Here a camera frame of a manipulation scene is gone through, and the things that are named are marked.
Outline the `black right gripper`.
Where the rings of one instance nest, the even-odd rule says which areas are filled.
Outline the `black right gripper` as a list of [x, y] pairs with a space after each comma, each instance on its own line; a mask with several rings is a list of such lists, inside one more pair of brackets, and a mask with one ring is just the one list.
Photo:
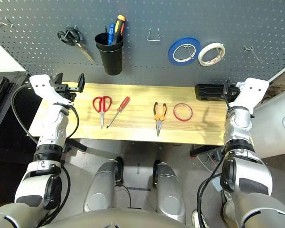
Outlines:
[[[209, 94], [204, 92], [222, 92], [224, 89], [224, 97], [221, 94]], [[240, 90], [236, 83], [226, 82], [224, 85], [197, 84], [196, 99], [200, 101], [226, 101], [234, 102], [238, 97]]]

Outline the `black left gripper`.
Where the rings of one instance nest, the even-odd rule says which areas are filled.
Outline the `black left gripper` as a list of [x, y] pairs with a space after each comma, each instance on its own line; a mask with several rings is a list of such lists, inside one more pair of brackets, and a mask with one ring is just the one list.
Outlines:
[[59, 73], [55, 76], [55, 91], [61, 95], [63, 98], [74, 102], [76, 98], [76, 92], [83, 92], [85, 87], [85, 76], [84, 73], [81, 73], [78, 77], [77, 87], [69, 87], [68, 84], [62, 84], [63, 73]]

